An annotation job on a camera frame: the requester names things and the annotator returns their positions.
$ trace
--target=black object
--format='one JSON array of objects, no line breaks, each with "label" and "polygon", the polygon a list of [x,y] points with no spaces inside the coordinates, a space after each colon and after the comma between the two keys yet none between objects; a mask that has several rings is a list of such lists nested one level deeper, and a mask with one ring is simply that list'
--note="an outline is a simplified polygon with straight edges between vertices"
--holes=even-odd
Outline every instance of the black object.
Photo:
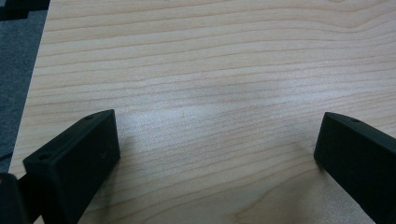
[{"label": "black object", "polygon": [[29,11],[48,10],[50,0],[7,0],[0,7],[0,21],[26,19]]},{"label": "black object", "polygon": [[314,157],[375,223],[396,223],[396,139],[325,113]]},{"label": "black object", "polygon": [[[1,213],[0,223],[34,222],[39,215],[46,223],[77,223],[119,159],[114,110],[79,120],[23,160],[26,175],[18,186],[8,174],[0,176],[9,179],[8,190],[0,191],[1,208],[12,202],[7,213],[23,214],[9,219]],[[3,200],[10,192],[15,196]]]}]

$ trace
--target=gray carpet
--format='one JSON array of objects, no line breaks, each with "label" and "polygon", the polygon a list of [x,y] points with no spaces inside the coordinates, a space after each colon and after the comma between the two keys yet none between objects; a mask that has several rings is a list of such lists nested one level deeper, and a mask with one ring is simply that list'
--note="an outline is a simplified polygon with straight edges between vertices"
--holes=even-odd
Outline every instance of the gray carpet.
[{"label": "gray carpet", "polygon": [[[0,7],[5,0],[0,0]],[[0,172],[7,172],[21,123],[47,11],[0,21]]]}]

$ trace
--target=table surface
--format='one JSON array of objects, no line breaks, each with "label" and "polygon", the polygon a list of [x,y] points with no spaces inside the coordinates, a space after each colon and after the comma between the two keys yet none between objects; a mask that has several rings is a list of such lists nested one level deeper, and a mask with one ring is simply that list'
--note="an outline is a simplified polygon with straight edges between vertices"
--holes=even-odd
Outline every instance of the table surface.
[{"label": "table surface", "polygon": [[313,150],[325,111],[396,135],[395,32],[395,1],[52,0],[10,172],[114,108],[80,223],[373,223]]}]

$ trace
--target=hole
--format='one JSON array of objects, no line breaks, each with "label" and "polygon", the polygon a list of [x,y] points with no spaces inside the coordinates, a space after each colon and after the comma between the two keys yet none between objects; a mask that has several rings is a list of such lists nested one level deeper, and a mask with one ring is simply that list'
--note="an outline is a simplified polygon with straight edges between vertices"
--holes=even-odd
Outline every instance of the hole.
[{"label": "hole", "polygon": [[85,117],[84,119],[93,119],[93,116],[89,115],[89,116]]},{"label": "hole", "polygon": [[40,157],[38,157],[38,159],[40,161],[44,161],[44,160],[48,159],[49,157],[50,157],[50,154],[43,154]]}]

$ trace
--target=wood grain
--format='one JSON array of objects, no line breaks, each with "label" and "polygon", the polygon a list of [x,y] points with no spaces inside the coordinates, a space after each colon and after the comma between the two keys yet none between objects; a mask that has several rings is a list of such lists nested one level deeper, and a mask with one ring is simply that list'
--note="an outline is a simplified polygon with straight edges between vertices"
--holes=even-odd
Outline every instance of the wood grain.
[{"label": "wood grain", "polygon": [[396,135],[396,2],[52,0],[10,172],[116,110],[81,223],[373,223],[313,160],[325,111]]}]

